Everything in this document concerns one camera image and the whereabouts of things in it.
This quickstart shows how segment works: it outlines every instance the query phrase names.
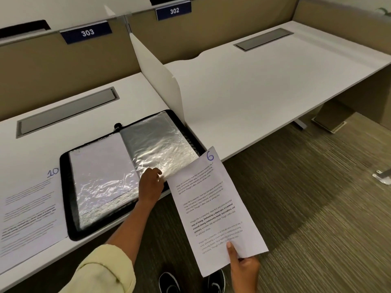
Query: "person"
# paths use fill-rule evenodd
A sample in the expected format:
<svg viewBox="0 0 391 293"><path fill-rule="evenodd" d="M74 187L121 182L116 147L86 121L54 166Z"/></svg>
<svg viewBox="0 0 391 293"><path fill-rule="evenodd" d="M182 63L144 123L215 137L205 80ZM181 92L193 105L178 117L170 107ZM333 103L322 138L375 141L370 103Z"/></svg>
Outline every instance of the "person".
<svg viewBox="0 0 391 293"><path fill-rule="evenodd" d="M136 261L145 224L163 190L164 180L157 168L147 169L139 182L139 197L133 211L109 238L77 267L70 282L60 293L131 293L136 285L133 264ZM231 262L232 287L235 293L257 291L259 262L256 257L238 259L232 243L227 243ZM177 293L175 277L164 272L159 278L161 293ZM208 293L223 293L225 277L219 270L207 279Z"/></svg>

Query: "shoe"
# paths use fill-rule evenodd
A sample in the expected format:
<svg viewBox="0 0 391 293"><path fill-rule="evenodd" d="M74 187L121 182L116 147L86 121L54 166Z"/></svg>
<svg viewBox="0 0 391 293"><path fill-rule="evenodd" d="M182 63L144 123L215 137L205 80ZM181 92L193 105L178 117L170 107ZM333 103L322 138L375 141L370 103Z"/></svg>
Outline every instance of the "shoe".
<svg viewBox="0 0 391 293"><path fill-rule="evenodd" d="M208 293L224 293L225 276L221 269L208 276Z"/></svg>
<svg viewBox="0 0 391 293"><path fill-rule="evenodd" d="M160 293L179 293L179 285L175 277L169 272L164 272L159 277Z"/></svg>

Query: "right hand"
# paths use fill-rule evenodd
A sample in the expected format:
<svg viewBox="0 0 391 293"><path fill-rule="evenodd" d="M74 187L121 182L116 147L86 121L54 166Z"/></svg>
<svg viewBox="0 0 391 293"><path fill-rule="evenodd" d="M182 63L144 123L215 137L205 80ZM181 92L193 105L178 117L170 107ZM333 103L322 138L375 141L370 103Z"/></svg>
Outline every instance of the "right hand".
<svg viewBox="0 0 391 293"><path fill-rule="evenodd" d="M140 178L138 185L138 204L141 204L149 209L152 209L159 200L164 187L161 170L158 168L147 168Z"/></svg>
<svg viewBox="0 0 391 293"><path fill-rule="evenodd" d="M231 261L232 288L235 293L257 292L259 261L255 256L238 259L238 253L231 242L227 242Z"/></svg>

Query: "sleeve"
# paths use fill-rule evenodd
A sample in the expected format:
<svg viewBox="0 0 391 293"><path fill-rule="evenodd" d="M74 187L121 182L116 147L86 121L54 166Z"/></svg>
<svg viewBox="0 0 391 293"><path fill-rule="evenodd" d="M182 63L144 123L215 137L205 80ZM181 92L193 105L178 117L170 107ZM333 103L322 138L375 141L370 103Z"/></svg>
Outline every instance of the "sleeve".
<svg viewBox="0 0 391 293"><path fill-rule="evenodd" d="M132 261L118 247L97 247L77 267L60 293L131 293L136 285Z"/></svg>

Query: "paper sheet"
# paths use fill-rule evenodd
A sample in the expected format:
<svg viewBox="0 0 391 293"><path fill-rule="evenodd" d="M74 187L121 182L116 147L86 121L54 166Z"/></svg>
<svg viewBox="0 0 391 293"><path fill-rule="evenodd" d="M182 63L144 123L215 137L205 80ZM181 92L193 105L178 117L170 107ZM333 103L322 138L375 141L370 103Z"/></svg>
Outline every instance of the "paper sheet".
<svg viewBox="0 0 391 293"><path fill-rule="evenodd" d="M203 277L230 262L227 241L240 258L268 251L213 147L167 182Z"/></svg>
<svg viewBox="0 0 391 293"><path fill-rule="evenodd" d="M68 236L59 168L21 184L2 190L0 273Z"/></svg>
<svg viewBox="0 0 391 293"><path fill-rule="evenodd" d="M120 133L69 153L79 216L137 189L139 177Z"/></svg>

